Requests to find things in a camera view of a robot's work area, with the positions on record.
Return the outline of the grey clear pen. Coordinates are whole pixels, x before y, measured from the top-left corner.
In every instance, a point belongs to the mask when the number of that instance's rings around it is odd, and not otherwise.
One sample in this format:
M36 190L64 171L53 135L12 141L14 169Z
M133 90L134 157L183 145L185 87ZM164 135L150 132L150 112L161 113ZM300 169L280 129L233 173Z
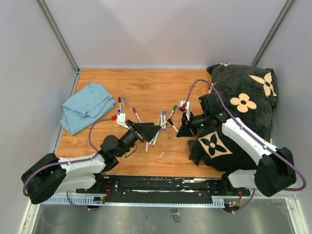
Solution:
M126 105L127 107L130 107L130 105L129 105L129 103L128 103L126 97L125 97L125 95L124 95L122 92L121 92L121 96L122 96L122 98L123 98L123 101L124 101L125 105Z

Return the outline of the purple cap marker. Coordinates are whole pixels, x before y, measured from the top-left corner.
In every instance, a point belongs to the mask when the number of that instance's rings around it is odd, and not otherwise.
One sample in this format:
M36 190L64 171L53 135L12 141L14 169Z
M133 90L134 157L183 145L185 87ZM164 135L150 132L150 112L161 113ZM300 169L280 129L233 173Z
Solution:
M135 107L133 107L132 110L133 110L134 114L136 115L136 117L137 117L139 123L142 123L142 120L141 120L141 118L139 117L139 114L138 114L137 110L135 109Z

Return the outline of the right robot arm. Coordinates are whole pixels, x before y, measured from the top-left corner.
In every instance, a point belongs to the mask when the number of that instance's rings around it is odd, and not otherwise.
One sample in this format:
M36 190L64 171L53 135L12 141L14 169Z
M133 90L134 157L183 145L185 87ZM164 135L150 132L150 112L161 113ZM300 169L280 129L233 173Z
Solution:
M271 197L296 183L288 148L277 148L249 129L225 108L217 94L201 96L199 102L203 113L195 116L189 102L179 101L183 115L176 136L197 137L188 141L189 160L224 171L223 193L232 195L238 188L251 188Z

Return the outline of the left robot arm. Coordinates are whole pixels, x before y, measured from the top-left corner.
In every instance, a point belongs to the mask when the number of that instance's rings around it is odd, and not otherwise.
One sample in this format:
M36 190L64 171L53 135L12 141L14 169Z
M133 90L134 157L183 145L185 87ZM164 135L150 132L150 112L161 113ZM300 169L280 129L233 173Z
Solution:
M152 122L135 123L126 121L128 131L118 138L108 135L94 154L74 158L60 158L54 153L43 156L22 176L22 193L32 204L40 204L57 193L76 189L99 193L104 180L97 175L112 170L118 158L125 156L137 141L149 142L161 126Z

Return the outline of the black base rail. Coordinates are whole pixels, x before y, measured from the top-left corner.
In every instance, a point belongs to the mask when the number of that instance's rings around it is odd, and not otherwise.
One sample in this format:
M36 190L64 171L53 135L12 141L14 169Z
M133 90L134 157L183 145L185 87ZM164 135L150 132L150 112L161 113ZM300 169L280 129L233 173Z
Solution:
M245 188L232 188L220 178L105 176L90 189L71 189L53 195L45 204L88 208L101 206L224 208L223 197L237 202L248 197Z

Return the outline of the sky blue cap marker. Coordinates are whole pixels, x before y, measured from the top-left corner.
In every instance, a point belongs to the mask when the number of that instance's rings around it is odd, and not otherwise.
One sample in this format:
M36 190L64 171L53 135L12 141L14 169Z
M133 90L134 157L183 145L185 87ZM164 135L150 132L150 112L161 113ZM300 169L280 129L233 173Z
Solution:
M164 125L163 125L163 130L164 131L166 131L166 111L163 111L163 123L164 123Z

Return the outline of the black floral pillow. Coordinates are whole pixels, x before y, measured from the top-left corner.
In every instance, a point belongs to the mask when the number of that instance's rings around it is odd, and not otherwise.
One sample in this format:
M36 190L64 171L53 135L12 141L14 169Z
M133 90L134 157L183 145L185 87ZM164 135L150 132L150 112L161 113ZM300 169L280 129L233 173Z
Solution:
M272 68L219 63L207 68L212 77L209 93L217 90L225 106L258 136L271 142L273 111L277 107L278 85ZM221 129L203 127L196 140L187 142L195 165L203 162L218 171L254 170L253 159Z

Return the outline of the dark green rainbow marker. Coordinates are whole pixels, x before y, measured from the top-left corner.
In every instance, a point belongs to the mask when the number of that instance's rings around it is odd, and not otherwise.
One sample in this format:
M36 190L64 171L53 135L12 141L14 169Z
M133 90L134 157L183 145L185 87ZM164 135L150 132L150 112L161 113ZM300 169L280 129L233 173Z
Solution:
M170 113L170 115L169 115L169 117L167 119L168 122L169 122L169 120L172 119L172 117L173 117L173 115L175 113L176 108L177 108L177 105L174 105L173 108L172 108L172 111L171 111L171 113Z

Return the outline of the beige cap marker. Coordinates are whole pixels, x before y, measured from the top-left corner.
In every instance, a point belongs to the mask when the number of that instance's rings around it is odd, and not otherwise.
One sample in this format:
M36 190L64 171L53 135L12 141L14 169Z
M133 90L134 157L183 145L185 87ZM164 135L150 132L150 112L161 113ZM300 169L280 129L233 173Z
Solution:
M146 142L146 145L145 145L145 152L148 152L148 150L149 150L149 143Z

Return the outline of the light blue cloth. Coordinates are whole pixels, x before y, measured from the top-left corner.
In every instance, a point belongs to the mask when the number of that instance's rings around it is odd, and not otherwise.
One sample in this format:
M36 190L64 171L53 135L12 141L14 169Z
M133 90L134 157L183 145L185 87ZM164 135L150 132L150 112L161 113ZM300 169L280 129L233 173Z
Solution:
M89 83L63 104L61 126L75 135L114 109L116 101L100 83Z

